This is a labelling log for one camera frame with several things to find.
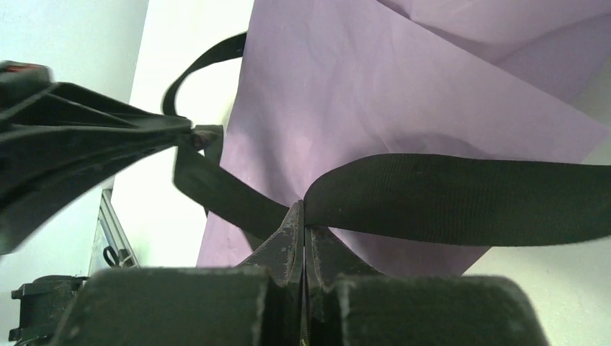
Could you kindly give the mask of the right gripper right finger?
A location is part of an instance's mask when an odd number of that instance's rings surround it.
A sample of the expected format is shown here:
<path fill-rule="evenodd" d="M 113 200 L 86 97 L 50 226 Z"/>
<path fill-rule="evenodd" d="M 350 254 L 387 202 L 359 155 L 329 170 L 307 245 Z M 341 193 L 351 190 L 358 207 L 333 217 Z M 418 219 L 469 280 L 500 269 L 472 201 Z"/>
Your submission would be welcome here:
<path fill-rule="evenodd" d="M 508 278 L 392 278 L 328 229 L 304 236 L 311 345 L 548 343 L 528 297 Z"/>

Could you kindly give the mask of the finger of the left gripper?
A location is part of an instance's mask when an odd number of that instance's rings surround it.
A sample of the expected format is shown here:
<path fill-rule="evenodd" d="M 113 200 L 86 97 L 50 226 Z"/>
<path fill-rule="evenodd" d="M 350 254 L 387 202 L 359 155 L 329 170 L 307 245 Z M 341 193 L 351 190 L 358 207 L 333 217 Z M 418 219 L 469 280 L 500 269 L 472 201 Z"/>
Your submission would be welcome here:
<path fill-rule="evenodd" d="M 13 252 L 64 206 L 191 130 L 54 81 L 48 67 L 1 63 L 1 253 Z"/>

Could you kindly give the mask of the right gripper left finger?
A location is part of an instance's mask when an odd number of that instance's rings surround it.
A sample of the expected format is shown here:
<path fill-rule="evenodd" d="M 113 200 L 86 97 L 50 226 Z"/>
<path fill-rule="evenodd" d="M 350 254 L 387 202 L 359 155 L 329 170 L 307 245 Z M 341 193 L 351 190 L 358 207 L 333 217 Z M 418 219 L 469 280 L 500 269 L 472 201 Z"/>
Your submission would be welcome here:
<path fill-rule="evenodd" d="M 303 203 L 236 267 L 141 267 L 92 276 L 54 345 L 299 345 Z"/>

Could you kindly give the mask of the pink wrapping paper sheet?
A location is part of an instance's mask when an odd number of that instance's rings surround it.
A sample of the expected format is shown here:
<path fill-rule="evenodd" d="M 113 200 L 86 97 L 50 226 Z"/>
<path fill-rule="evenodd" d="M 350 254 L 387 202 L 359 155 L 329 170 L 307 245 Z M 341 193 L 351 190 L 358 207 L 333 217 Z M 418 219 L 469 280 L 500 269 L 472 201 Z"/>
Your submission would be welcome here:
<path fill-rule="evenodd" d="M 608 1 L 256 1 L 201 267 L 233 267 L 298 200 L 387 275 L 491 247 L 610 236 L 610 129 L 570 101 L 610 57 Z"/>

